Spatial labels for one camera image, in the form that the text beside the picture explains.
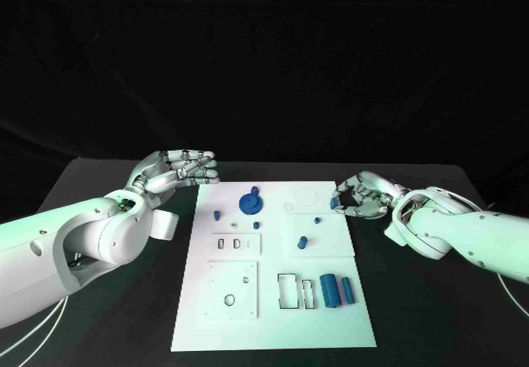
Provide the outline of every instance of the robotic hand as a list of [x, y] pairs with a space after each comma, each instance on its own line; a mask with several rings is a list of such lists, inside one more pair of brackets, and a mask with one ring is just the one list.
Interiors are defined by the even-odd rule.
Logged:
[[[358, 206], [338, 204], [348, 189]], [[384, 234], [400, 246], [435, 260], [453, 248], [474, 265], [529, 283], [529, 219], [482, 211], [437, 187], [409, 190], [367, 171], [335, 187], [329, 207], [364, 219], [391, 209]]]
[[[129, 263], [148, 236], [171, 240], [178, 216], [155, 208], [177, 187], [217, 184], [213, 157], [155, 151], [122, 190], [0, 225], [0, 329]], [[63, 248], [76, 253], [68, 263]]]

